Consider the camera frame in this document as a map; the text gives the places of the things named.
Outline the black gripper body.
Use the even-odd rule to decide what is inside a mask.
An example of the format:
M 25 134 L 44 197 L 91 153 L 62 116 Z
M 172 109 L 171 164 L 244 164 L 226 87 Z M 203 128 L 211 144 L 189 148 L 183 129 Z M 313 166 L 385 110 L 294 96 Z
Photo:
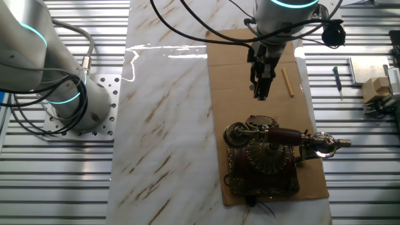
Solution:
M 286 44 L 265 46 L 261 42 L 254 42 L 251 47 L 254 49 L 251 65 L 257 66 L 257 78 L 275 78 L 275 68 Z

